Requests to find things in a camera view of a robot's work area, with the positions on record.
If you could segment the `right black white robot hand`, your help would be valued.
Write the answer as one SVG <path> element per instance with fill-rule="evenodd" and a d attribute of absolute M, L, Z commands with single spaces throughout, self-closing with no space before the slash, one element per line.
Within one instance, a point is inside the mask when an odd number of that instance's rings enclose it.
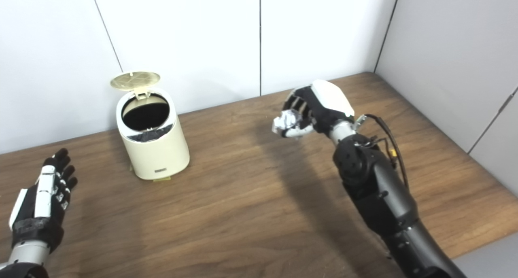
<path fill-rule="evenodd" d="M 295 88 L 287 96 L 279 117 L 274 118 L 272 131 L 283 138 L 301 138 L 316 132 L 328 138 L 339 125 L 354 134 L 355 111 L 344 92 L 325 80 Z"/>

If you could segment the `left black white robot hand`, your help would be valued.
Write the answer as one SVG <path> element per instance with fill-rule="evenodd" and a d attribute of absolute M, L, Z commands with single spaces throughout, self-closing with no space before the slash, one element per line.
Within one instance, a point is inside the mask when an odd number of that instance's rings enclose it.
<path fill-rule="evenodd" d="M 47 244 L 50 252 L 61 245 L 63 222 L 78 179 L 68 149 L 44 160 L 35 183 L 20 190 L 9 219 L 12 246 L 31 240 Z"/>

